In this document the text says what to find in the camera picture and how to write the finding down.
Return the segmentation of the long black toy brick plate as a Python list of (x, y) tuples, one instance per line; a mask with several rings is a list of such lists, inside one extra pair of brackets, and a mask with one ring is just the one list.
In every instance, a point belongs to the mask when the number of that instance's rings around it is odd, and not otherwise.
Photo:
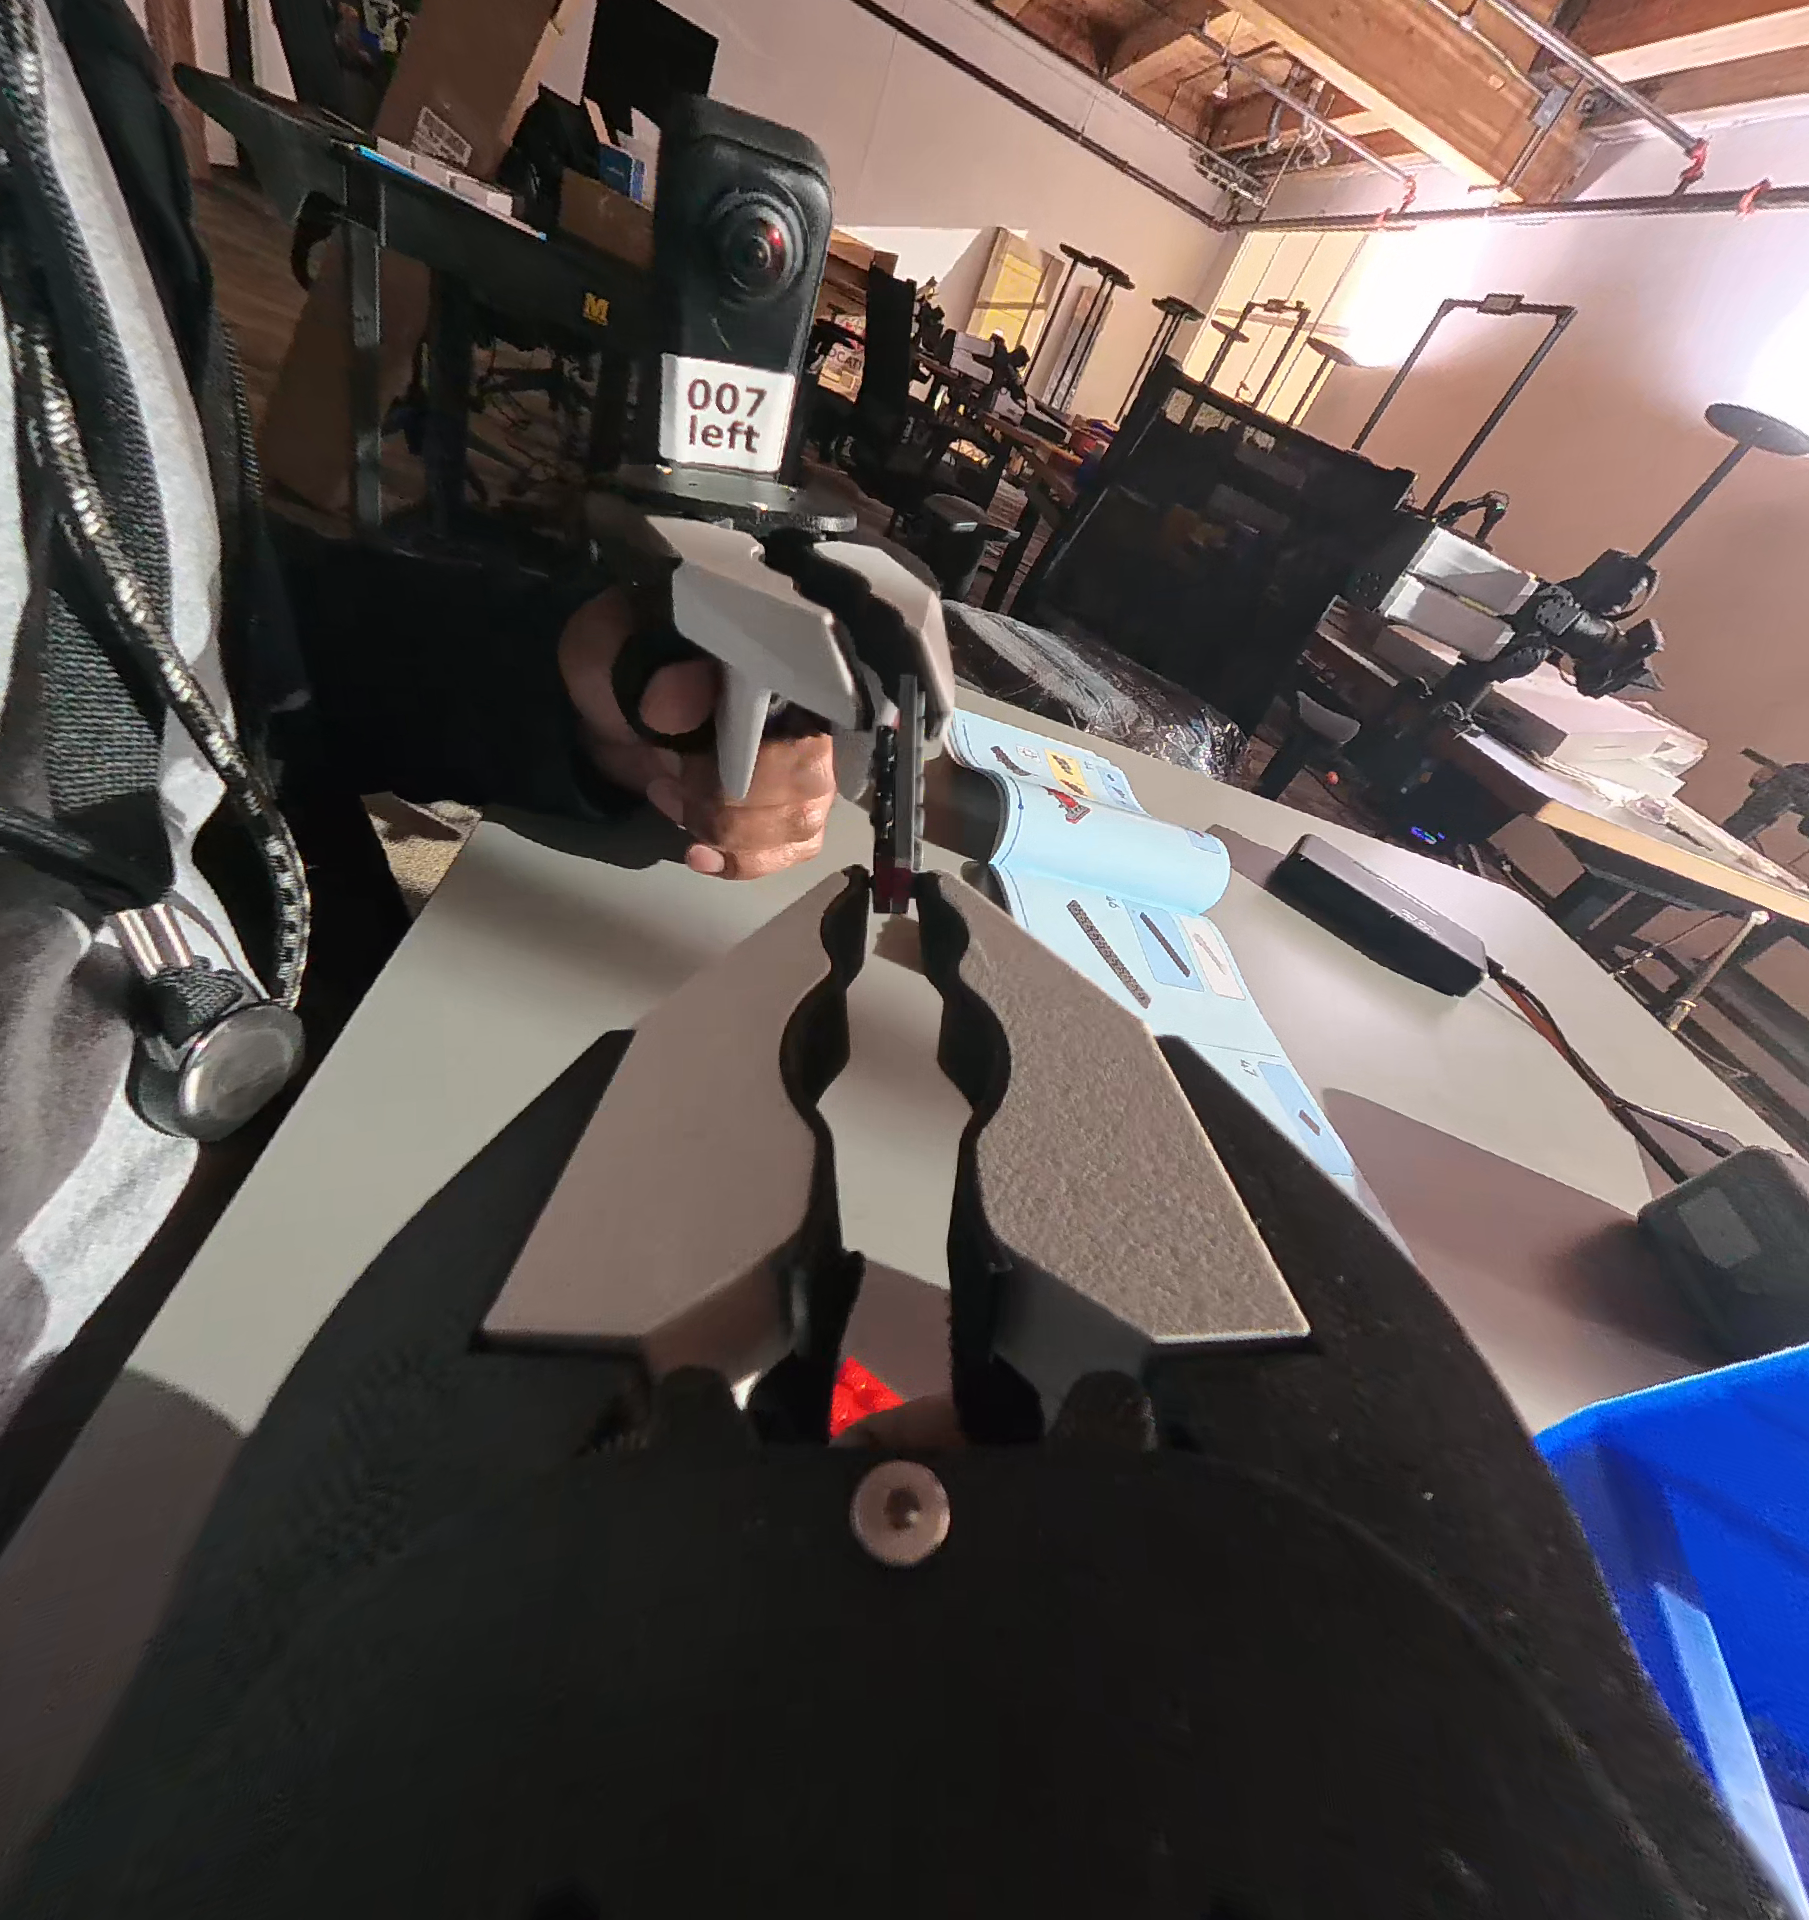
[(921, 762), (930, 762), (930, 691), (898, 677), (898, 705), (871, 723), (871, 914), (902, 922), (921, 878)]

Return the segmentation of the plastic-wrapped chair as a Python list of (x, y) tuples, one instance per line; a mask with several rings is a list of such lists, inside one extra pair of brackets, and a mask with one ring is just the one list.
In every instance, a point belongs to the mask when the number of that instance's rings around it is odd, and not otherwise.
[(1247, 723), (1213, 710), (1201, 691), (1122, 665), (1097, 640), (1061, 640), (981, 606), (944, 597), (944, 647), (952, 677), (981, 705), (1010, 705), (1023, 715), (1061, 715), (1075, 733), (1097, 733), (1116, 748), (1150, 748), (1160, 765), (1184, 765), (1201, 781), (1247, 777)]

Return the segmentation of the stacked white boxes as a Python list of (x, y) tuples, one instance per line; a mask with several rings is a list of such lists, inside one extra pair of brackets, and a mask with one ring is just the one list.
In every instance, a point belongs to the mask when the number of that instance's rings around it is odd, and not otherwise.
[(1376, 610), (1462, 653), (1462, 640), (1507, 627), (1537, 589), (1543, 579), (1525, 567), (1502, 567), (1491, 552), (1402, 516), (1380, 552)]

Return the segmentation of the blue plastic storage bin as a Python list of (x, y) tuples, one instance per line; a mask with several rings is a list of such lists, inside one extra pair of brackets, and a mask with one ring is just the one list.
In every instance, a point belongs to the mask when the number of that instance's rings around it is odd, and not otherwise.
[(1809, 1346), (1537, 1434), (1731, 1821), (1809, 1920)]

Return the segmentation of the black power adapter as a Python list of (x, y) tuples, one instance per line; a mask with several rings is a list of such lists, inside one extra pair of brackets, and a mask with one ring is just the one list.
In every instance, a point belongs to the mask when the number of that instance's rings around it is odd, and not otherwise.
[(1303, 840), (1292, 857), (1273, 857), (1270, 899), (1330, 924), (1376, 966), (1409, 978), (1442, 999), (1491, 978), (1483, 943), (1462, 922), (1409, 904), (1393, 878), (1366, 875), (1330, 840)]

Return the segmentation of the black box device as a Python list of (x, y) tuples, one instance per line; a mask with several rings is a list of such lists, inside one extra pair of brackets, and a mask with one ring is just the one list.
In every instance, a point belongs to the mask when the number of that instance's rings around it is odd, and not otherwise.
[(1721, 1359), (1809, 1346), (1809, 1161), (1734, 1149), (1640, 1206), (1678, 1304)]

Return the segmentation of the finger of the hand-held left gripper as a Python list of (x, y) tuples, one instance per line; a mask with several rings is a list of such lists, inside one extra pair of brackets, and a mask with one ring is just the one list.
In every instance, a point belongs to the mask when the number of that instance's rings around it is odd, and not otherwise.
[(819, 538), (819, 606), (840, 625), (855, 673), (898, 705), (921, 686), (921, 733), (944, 740), (952, 723), (952, 647), (944, 647), (944, 589), (871, 538)]
[(666, 625), (696, 653), (722, 665), (722, 723), (761, 715), (777, 705), (855, 723), (865, 686), (840, 653), (840, 627), (825, 606), (811, 606), (751, 531), (682, 516), (666, 525)]

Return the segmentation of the person's left forearm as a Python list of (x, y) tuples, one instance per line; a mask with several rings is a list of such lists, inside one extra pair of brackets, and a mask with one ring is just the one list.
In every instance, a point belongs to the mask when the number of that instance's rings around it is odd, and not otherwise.
[(267, 516), (305, 710), (278, 723), (289, 789), (620, 822), (556, 673), (590, 567), (447, 567)]

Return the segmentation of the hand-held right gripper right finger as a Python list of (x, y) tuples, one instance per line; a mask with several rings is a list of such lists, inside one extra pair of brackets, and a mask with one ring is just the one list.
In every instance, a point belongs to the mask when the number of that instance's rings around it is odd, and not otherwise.
[(1093, 1371), (1309, 1346), (1150, 1020), (966, 878), (912, 878), (937, 1072), (962, 1089), (944, 1225), (952, 1395), (1061, 1412)]

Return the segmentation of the sprinkler pipe with red clamps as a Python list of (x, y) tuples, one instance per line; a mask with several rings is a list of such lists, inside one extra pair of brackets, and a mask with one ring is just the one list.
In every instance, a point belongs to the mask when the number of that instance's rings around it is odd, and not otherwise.
[(1616, 200), (1457, 200), (1457, 213), (1317, 213), (1317, 214), (1260, 214), (1220, 226), (1247, 233), (1428, 233), (1428, 226), (1597, 226), (1597, 214), (1762, 214), (1762, 213), (1809, 213), (1809, 187), (1721, 187), (1721, 190), (1616, 190)]

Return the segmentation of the flat white box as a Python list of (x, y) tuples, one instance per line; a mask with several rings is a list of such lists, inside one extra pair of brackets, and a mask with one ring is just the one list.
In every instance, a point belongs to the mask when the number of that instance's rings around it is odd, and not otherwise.
[(1690, 777), (1700, 762), (1700, 733), (1672, 723), (1664, 710), (1578, 691), (1562, 673), (1483, 686), (1475, 723), (1502, 733), (1525, 762), (1562, 765), (1653, 765)]

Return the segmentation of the grey desk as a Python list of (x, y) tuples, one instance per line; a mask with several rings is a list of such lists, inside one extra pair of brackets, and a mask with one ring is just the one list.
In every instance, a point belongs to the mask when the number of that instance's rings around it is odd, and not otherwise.
[[(1569, 1040), (1640, 1108), (1788, 1149), (1700, 1057), (1664, 1035), (1543, 904), (1402, 846), (1309, 822), (1184, 765), (1105, 748), (1136, 805), (1224, 829), (1235, 878), (1213, 904), (1260, 1020), (1292, 1046), (1376, 1200), (1483, 1346), (1507, 1405), (1553, 1431), (1597, 1395), (1700, 1371), (1700, 1337), (1640, 1284), (1634, 1206), (1653, 1196), (1640, 1149), (1517, 1021), (1502, 990), (1438, 999), (1292, 904), (1260, 875), (1327, 829), (1402, 899), (1475, 924)], [(374, 1248), (525, 1110), (595, 1035), (634, 1021), (700, 960), (855, 866), (840, 805), (811, 875), (696, 878), (595, 866), (590, 840), (489, 812), (335, 1021), (334, 1057), (261, 1149), (205, 1149), (192, 1188), (109, 1295), (45, 1295), (25, 1337), (42, 1405), (0, 1455), (0, 1554), (45, 1483), (71, 1554), (123, 1590), (172, 1581), (164, 1501), (216, 1483), (236, 1434), (374, 1267)]]

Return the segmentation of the black table with yellow label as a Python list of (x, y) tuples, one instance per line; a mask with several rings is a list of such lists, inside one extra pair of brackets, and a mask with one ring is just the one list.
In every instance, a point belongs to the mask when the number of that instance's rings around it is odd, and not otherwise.
[(385, 407), (425, 367), (425, 531), (462, 516), (469, 465), (469, 357), (475, 328), (556, 357), (651, 365), (651, 278), (489, 213), (489, 187), (449, 190), (425, 162), (366, 143), (357, 119), (267, 93), (247, 82), (180, 63), (192, 115), (210, 115), (261, 166), (267, 200), (322, 233), (305, 314), (289, 328), (261, 461), (278, 488), (347, 516), (357, 538), (385, 538)]

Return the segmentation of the light blue instruction booklet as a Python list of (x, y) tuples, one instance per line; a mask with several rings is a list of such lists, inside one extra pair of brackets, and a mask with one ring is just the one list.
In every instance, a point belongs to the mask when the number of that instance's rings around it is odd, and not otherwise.
[(1136, 805), (1097, 748), (962, 710), (944, 723), (952, 799), (981, 805), (973, 890), (1150, 1035), (1184, 1040), (1235, 1098), (1250, 1098), (1330, 1188), (1357, 1161), (1273, 1021), (1260, 1020), (1213, 904), (1224, 846)]

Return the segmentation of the black mesh cabinet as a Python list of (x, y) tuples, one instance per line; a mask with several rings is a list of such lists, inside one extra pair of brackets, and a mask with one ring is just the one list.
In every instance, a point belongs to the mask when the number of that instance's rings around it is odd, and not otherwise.
[(1402, 504), (1409, 465), (1317, 445), (1160, 357), (1010, 610), (1097, 640), (1260, 733)]

